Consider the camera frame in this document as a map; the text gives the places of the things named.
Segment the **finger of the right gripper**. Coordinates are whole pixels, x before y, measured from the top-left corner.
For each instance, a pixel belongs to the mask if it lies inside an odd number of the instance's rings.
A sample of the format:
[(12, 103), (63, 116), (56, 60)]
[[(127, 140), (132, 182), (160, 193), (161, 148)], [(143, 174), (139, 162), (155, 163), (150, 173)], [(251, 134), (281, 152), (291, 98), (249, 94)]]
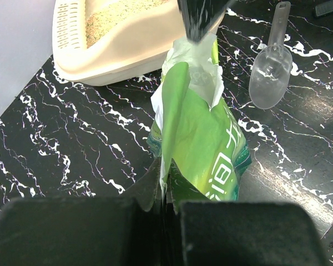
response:
[(219, 17), (230, 7), (227, 0), (178, 0), (186, 37), (199, 43)]

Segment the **clear plastic scoop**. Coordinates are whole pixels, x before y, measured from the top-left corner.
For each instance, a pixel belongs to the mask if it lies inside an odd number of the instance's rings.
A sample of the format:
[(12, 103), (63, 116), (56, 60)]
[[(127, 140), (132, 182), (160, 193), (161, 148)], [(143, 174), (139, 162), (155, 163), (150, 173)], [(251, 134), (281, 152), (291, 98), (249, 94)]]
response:
[(292, 55), (284, 46), (291, 3), (276, 5), (268, 45), (255, 58), (249, 81), (253, 104), (263, 110), (274, 107), (284, 96), (292, 70)]

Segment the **green litter bag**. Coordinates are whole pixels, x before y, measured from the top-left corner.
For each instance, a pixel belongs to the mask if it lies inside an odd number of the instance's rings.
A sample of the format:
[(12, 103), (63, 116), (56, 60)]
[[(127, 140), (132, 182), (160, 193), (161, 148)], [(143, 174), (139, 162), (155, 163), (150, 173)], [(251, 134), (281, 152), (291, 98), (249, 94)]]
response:
[(238, 199), (242, 174), (251, 164), (246, 138), (223, 99), (217, 37), (200, 43), (176, 40), (162, 65), (162, 82), (151, 97), (155, 119), (147, 143), (161, 158), (159, 184), (167, 190), (176, 165), (205, 197)]

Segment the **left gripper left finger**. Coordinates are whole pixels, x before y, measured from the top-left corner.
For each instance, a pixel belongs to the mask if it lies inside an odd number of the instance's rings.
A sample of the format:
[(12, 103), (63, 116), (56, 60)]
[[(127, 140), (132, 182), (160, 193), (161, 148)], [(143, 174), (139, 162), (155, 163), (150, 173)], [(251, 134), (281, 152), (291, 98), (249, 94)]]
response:
[(15, 198), (0, 212), (0, 265), (159, 265), (160, 159), (116, 197)]

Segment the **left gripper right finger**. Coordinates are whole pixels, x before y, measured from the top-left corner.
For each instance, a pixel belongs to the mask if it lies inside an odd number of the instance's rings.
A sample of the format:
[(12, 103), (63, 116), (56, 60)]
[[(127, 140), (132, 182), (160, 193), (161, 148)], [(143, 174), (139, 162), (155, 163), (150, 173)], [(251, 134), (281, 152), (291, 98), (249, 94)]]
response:
[(289, 202), (207, 199), (172, 163), (165, 214), (166, 265), (326, 265), (307, 212)]

